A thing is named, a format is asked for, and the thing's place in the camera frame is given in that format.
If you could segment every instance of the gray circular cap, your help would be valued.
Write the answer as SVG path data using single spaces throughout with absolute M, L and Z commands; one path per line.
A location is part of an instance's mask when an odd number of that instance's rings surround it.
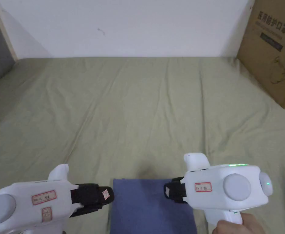
M 241 202 L 249 197 L 251 186 L 246 177 L 230 174 L 223 181 L 223 190 L 229 198 Z
M 0 223 L 10 218 L 15 211 L 16 201 L 8 194 L 0 195 Z
M 267 173 L 260 172 L 259 173 L 259 180 L 262 187 L 263 193 L 268 197 L 271 196 L 273 193 L 272 182 L 270 177 Z

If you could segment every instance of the cardboard box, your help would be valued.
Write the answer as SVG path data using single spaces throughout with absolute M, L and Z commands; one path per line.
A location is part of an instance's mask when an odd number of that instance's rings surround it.
M 285 108 L 285 0 L 256 0 L 237 58 Z

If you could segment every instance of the white wall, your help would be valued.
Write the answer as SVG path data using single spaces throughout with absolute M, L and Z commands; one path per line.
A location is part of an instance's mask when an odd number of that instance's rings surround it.
M 254 0 L 0 0 L 19 59 L 235 56 Z

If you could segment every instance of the handle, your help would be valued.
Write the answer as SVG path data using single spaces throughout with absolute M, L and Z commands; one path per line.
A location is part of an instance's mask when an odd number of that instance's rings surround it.
M 231 223 L 242 224 L 243 220 L 239 211 L 222 211 L 215 209 L 204 210 L 207 222 L 217 226 L 218 221 L 225 220 Z
M 183 156 L 188 171 L 198 168 L 210 167 L 209 161 L 203 153 L 187 153 Z
M 56 166 L 48 176 L 48 180 L 68 180 L 69 166 L 60 164 Z

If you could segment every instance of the black label on box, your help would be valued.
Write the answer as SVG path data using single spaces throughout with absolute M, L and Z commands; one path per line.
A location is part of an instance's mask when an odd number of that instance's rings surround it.
M 271 37 L 264 34 L 263 32 L 261 33 L 260 38 L 263 39 L 265 42 L 269 43 L 272 47 L 274 47 L 275 49 L 277 49 L 280 52 L 283 49 L 283 46 L 280 43 L 273 40 Z

